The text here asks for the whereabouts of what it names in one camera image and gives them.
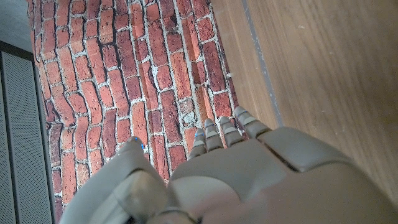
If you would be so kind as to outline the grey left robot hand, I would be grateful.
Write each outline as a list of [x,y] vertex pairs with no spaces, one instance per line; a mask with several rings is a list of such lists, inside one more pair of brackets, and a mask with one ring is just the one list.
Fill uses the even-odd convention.
[[133,136],[76,193],[62,223],[396,223],[397,207],[347,156],[243,107],[242,137],[207,119],[165,182]]

